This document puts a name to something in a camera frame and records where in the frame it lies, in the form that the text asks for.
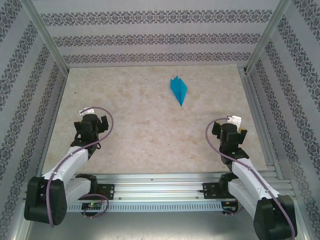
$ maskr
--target striped wall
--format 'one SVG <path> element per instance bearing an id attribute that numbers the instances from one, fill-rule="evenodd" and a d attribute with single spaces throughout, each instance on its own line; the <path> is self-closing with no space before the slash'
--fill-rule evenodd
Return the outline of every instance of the striped wall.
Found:
<path id="1" fill-rule="evenodd" d="M 36 174 L 65 77 L 18 0 L 0 1 L 0 239 Z"/>
<path id="2" fill-rule="evenodd" d="M 251 78 L 281 170 L 320 239 L 320 0 L 292 0 Z"/>
<path id="3" fill-rule="evenodd" d="M 245 66 L 279 0 L 35 0 L 70 68 Z"/>

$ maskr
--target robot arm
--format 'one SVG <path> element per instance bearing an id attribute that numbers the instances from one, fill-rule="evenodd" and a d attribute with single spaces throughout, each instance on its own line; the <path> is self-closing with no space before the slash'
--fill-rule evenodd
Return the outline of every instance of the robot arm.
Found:
<path id="1" fill-rule="evenodd" d="M 82 115 L 81 122 L 75 122 L 76 135 L 71 147 L 64 158 L 49 172 L 41 177 L 33 177 L 28 182 L 24 218 L 30 221 L 49 223 L 46 188 L 48 181 L 57 166 L 69 155 L 59 169 L 54 172 L 54 177 L 50 185 L 50 208 L 54 225 L 59 225 L 64 219 L 68 205 L 78 200 L 85 194 L 96 194 L 98 190 L 97 178 L 92 175 L 79 174 L 76 179 L 69 183 L 77 169 L 87 162 L 96 149 L 100 149 L 100 144 L 93 144 L 83 148 L 88 144 L 99 140 L 99 133 L 108 130 L 107 117 L 101 120 L 94 114 L 93 109 L 87 110 Z"/>
<path id="2" fill-rule="evenodd" d="M 247 210 L 260 240 L 286 239 L 292 235 L 287 219 L 272 197 L 275 196 L 288 215 L 297 236 L 294 202 L 288 195 L 282 196 L 273 189 L 255 169 L 246 152 L 239 147 L 247 133 L 247 130 L 240 128 L 240 124 L 240 117 L 228 116 L 227 123 L 220 125 L 215 122 L 212 129 L 212 134 L 220 139 L 221 160 L 231 170 L 230 173 L 223 174 L 219 180 L 221 191 L 234 196 Z"/>

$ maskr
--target marble floor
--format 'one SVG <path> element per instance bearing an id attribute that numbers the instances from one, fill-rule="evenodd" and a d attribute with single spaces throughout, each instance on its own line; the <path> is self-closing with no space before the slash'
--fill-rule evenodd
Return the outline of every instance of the marble floor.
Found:
<path id="1" fill-rule="evenodd" d="M 175 76 L 188 87 L 182 107 L 170 89 Z M 205 138 L 207 124 L 227 115 L 242 117 L 248 130 L 242 149 L 258 170 L 267 169 L 236 65 L 72 68 L 43 172 L 66 154 L 76 133 L 73 122 L 89 106 L 109 110 L 114 130 L 78 173 L 227 171 Z M 219 140 L 209 137 L 218 147 Z"/>

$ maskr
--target beige tabletop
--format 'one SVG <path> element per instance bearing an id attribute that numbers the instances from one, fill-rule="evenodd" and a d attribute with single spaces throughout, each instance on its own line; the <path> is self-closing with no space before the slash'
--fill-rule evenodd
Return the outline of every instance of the beige tabletop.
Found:
<path id="1" fill-rule="evenodd" d="M 182 107 L 170 89 L 175 76 L 188 87 Z M 44 173 L 66 154 L 76 133 L 73 122 L 82 119 L 79 110 L 90 106 L 109 110 L 114 130 L 78 173 L 227 171 L 208 145 L 205 129 L 213 119 L 228 115 L 242 117 L 248 133 L 241 147 L 258 170 L 267 169 L 236 65 L 72 68 Z M 218 147 L 219 140 L 209 137 Z"/>

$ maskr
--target blue origami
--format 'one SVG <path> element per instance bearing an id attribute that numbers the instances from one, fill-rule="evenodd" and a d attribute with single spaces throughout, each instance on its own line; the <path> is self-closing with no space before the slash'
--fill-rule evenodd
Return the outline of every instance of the blue origami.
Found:
<path id="1" fill-rule="evenodd" d="M 187 94 L 187 86 L 185 85 L 184 81 L 181 80 L 181 78 L 176 76 L 174 79 L 171 79 L 170 87 L 176 99 L 180 103 L 180 106 L 182 107 Z"/>

